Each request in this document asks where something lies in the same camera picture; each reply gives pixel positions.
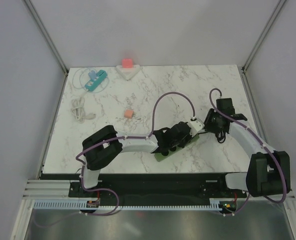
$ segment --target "white wall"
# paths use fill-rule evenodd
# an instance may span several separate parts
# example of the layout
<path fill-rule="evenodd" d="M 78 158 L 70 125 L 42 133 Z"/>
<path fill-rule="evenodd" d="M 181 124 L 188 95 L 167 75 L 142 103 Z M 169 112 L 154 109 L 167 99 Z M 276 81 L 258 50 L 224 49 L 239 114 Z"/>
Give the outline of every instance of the white wall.
<path fill-rule="evenodd" d="M 243 65 L 278 0 L 32 0 L 65 64 Z"/>
<path fill-rule="evenodd" d="M 64 75 L 21 0 L 0 0 L 0 240 L 10 238 Z"/>
<path fill-rule="evenodd" d="M 290 155 L 296 196 L 296 0 L 286 3 L 248 77 L 269 142 Z"/>

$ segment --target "green board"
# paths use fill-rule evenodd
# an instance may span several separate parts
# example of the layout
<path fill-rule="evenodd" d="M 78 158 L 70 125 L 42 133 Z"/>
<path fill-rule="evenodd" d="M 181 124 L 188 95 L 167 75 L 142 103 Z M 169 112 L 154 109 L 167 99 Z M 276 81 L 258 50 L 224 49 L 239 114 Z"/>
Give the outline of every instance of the green board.
<path fill-rule="evenodd" d="M 190 144 L 194 143 L 194 142 L 197 141 L 198 139 L 199 139 L 199 135 L 196 135 L 196 136 L 191 140 L 191 142 L 189 142 L 189 143 L 186 145 L 186 147 L 189 146 Z M 154 154 L 154 157 L 156 158 L 156 160 L 157 160 L 158 162 L 161 162 L 162 160 L 167 159 L 168 157 L 174 155 L 175 153 L 179 152 L 179 151 L 182 150 L 182 149 L 183 149 L 183 148 L 181 148 L 181 147 L 177 147 L 177 150 L 176 150 L 176 151 L 169 151 L 169 155 L 168 155 L 168 156 L 164 156 L 164 155 L 162 155 L 161 153 L 155 153 L 155 154 Z"/>

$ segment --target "marble tabletop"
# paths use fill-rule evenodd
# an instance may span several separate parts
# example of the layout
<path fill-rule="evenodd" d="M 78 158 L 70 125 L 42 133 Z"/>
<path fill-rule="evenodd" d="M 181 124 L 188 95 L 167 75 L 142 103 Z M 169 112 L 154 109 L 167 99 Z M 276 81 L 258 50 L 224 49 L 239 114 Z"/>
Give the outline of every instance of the marble tabletop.
<path fill-rule="evenodd" d="M 222 90 L 224 98 L 232 98 L 236 113 L 243 113 L 255 130 L 253 117 L 236 65 L 144 66 L 131 80 L 124 80 L 114 67 L 96 67 L 108 73 L 95 92 L 85 94 L 85 112 L 95 113 L 92 120 L 79 123 L 71 113 L 71 100 L 84 92 L 80 83 L 88 80 L 91 68 L 70 69 L 60 109 L 52 132 L 44 163 L 43 174 L 74 174 L 81 164 L 75 156 L 82 151 L 82 141 L 106 125 L 116 131 L 144 134 L 151 131 L 152 110 L 164 93 L 177 91 L 193 102 L 196 115 L 204 120 L 209 108 L 209 91 Z M 132 109 L 132 119 L 123 117 L 125 109 Z M 155 129 L 171 127 L 192 116 L 189 103 L 178 95 L 164 97 L 156 110 Z M 200 139 L 157 162 L 153 154 L 127 152 L 119 154 L 101 173 L 209 173 L 245 172 L 249 158 L 240 145 L 227 136 L 219 144 L 213 134 Z"/>

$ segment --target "coiled white cord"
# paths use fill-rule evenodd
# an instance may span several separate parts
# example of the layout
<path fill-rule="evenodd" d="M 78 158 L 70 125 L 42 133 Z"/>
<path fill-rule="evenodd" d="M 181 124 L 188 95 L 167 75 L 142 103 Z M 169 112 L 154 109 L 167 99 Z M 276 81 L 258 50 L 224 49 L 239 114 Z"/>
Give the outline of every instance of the coiled white cord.
<path fill-rule="evenodd" d="M 71 101 L 72 104 L 72 108 L 71 108 L 71 112 L 72 115 L 75 117 L 75 119 L 79 122 L 79 123 L 83 123 L 84 119 L 90 120 L 90 119 L 94 119 L 96 117 L 96 115 L 94 113 L 90 113 L 88 115 L 86 115 L 85 111 L 84 111 L 84 95 L 87 93 L 88 91 L 85 91 L 79 98 L 77 99 L 73 99 Z"/>

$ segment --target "metal frame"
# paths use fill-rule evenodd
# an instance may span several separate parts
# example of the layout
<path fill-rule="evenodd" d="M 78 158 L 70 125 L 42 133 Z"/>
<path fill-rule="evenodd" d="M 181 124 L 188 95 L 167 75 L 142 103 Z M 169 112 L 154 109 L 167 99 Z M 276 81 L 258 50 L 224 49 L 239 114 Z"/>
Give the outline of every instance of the metal frame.
<path fill-rule="evenodd" d="M 34 19 L 35 23 L 37 24 L 41 34 L 45 38 L 45 41 L 47 42 L 49 48 L 51 49 L 52 53 L 54 54 L 55 58 L 58 61 L 58 64 L 60 65 L 61 69 L 66 75 L 65 82 L 63 84 L 62 91 L 60 93 L 60 98 L 56 107 L 56 111 L 53 117 L 53 122 L 49 128 L 49 137 L 44 145 L 43 148 L 43 155 L 40 159 L 39 164 L 39 170 L 36 174 L 36 178 L 38 179 L 40 177 L 40 174 L 42 172 L 42 168 L 45 161 L 45 156 L 47 154 L 49 143 L 51 140 L 53 128 L 55 125 L 55 120 L 58 114 L 58 110 L 60 107 L 62 95 L 64 92 L 64 87 L 66 84 L 67 76 L 68 76 L 68 69 L 62 60 L 62 57 L 60 56 L 57 48 L 55 47 L 49 33 L 47 32 L 44 24 L 42 23 L 42 20 L 36 11 L 34 5 L 32 4 L 31 0 L 22 0 L 27 9 L 29 10 L 32 18 Z M 262 30 L 258 40 L 256 41 L 253 49 L 251 50 L 245 64 L 242 67 L 239 67 L 239 73 L 242 80 L 242 84 L 244 86 L 246 96 L 250 105 L 251 113 L 254 117 L 254 122 L 258 131 L 258 134 L 267 141 L 266 133 L 264 130 L 264 127 L 262 125 L 262 121 L 260 118 L 259 111 L 256 107 L 255 100 L 253 97 L 253 94 L 251 92 L 251 88 L 249 86 L 249 81 L 246 76 L 246 71 L 249 68 L 250 64 L 252 63 L 254 57 L 256 56 L 260 46 L 262 45 L 263 41 L 267 37 L 267 34 L 271 30 L 271 27 L 275 23 L 277 17 L 279 16 L 281 10 L 285 6 L 285 3 L 287 0 L 279 0 L 276 7 L 273 10 L 273 13 L 271 14 L 269 20 L 267 21 L 264 29 Z M 58 200 L 58 201 L 73 201 L 78 200 L 79 198 L 70 198 L 68 197 L 70 189 L 70 181 L 68 180 L 29 180 L 26 186 L 26 190 L 23 195 L 23 200 L 19 209 L 19 213 L 16 219 L 16 223 L 13 229 L 13 233 L 11 235 L 12 240 L 16 239 L 24 239 L 27 229 L 29 220 L 31 218 L 32 209 L 35 204 L 35 200 L 45 200 L 45 199 L 52 199 L 52 200 Z M 82 198 L 82 200 L 94 200 L 94 198 Z M 280 196 L 274 196 L 273 199 L 280 199 Z M 226 201 L 227 198 L 211 198 L 212 201 Z M 256 198 L 250 198 L 250 201 L 265 201 L 266 199 L 263 197 L 256 197 Z M 296 201 L 293 192 L 290 192 L 287 195 L 287 199 L 284 202 L 284 206 L 286 209 L 287 217 L 290 223 L 291 230 L 293 232 L 293 235 L 296 239 Z"/>

